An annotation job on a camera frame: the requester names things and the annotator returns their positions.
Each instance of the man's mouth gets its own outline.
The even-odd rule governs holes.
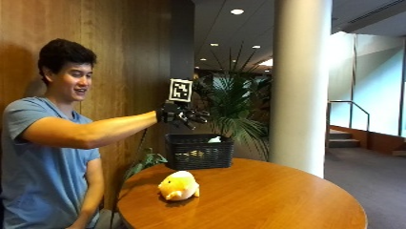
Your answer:
[[[77,93],[81,93],[81,94],[84,94],[84,93],[86,92],[86,90],[88,90],[88,89],[74,89],[74,91],[76,91]]]

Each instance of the staircase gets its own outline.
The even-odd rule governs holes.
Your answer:
[[[359,140],[351,138],[350,133],[330,130],[329,148],[354,148],[359,147]]]

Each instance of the man's left arm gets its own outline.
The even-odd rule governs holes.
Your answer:
[[[86,228],[86,225],[100,206],[104,195],[104,178],[101,170],[101,159],[93,159],[88,162],[86,169],[88,192],[84,198],[78,218],[68,229]]]

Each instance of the man's dark hair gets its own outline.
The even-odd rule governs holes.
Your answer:
[[[41,69],[43,67],[49,69],[53,73],[58,73],[68,62],[76,64],[90,64],[93,67],[96,59],[97,56],[93,51],[78,43],[60,38],[49,41],[40,49],[39,69],[41,80],[48,84]]]

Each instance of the man's nose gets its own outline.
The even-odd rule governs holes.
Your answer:
[[[78,83],[81,85],[89,85],[90,84],[90,79],[86,77],[86,75],[80,77]]]

